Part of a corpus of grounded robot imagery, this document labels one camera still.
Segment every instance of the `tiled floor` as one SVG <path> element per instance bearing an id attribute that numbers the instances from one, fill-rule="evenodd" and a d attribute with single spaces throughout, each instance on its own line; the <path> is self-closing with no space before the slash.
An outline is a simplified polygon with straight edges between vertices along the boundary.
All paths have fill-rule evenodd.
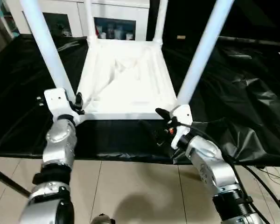
<path id="1" fill-rule="evenodd" d="M 0 158 L 0 170 L 31 190 L 40 160 Z M 280 224 L 280 212 L 265 190 L 241 167 L 238 171 L 255 205 L 272 224 Z M 280 168 L 268 168 L 280 175 Z M 267 174 L 257 173 L 280 198 L 280 185 Z M 213 224 L 219 215 L 193 166 L 75 161 L 71 178 L 75 224 L 108 214 L 118 224 Z M 26 198 L 0 183 L 0 224 L 17 223 Z"/>

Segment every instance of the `metal bracket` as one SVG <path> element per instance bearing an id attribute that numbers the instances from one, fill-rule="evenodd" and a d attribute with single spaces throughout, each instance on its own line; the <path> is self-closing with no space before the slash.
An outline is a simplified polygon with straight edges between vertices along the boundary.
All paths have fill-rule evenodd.
<path id="1" fill-rule="evenodd" d="M 176 117 L 177 121 L 186 125 L 191 125 L 193 122 L 192 114 L 191 114 L 191 109 L 189 105 L 180 105 L 177 106 L 175 109 L 173 109 L 170 112 L 170 117 Z M 185 126 L 178 126 L 176 127 L 176 135 L 174 136 L 172 142 L 171 142 L 171 147 L 173 149 L 178 149 L 177 143 L 179 139 L 183 135 L 187 135 L 190 132 L 189 127 Z"/>
<path id="2" fill-rule="evenodd" d="M 53 121 L 56 122 L 60 115 L 71 115 L 77 126 L 82 122 L 79 114 L 72 110 L 68 98 L 63 88 L 55 88 L 44 92 L 47 105 L 53 115 Z"/>

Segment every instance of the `black plastic sheet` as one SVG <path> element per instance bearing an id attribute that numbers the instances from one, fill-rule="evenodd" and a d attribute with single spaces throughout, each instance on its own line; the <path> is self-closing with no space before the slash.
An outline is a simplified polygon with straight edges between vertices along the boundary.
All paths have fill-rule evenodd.
<path id="1" fill-rule="evenodd" d="M 55 39 L 65 70 L 77 89 L 87 42 Z M 163 54 L 177 93 L 196 46 L 164 45 Z M 16 38 L 0 53 L 0 138 L 53 88 L 32 36 Z M 241 162 L 280 166 L 280 55 L 275 49 L 219 43 L 190 102 L 196 127 Z M 153 129 L 162 120 L 147 121 Z M 51 126 L 46 105 L 36 107 L 0 147 L 0 156 L 40 158 Z M 189 164 L 184 154 L 157 147 L 137 120 L 86 121 L 77 127 L 77 159 Z"/>

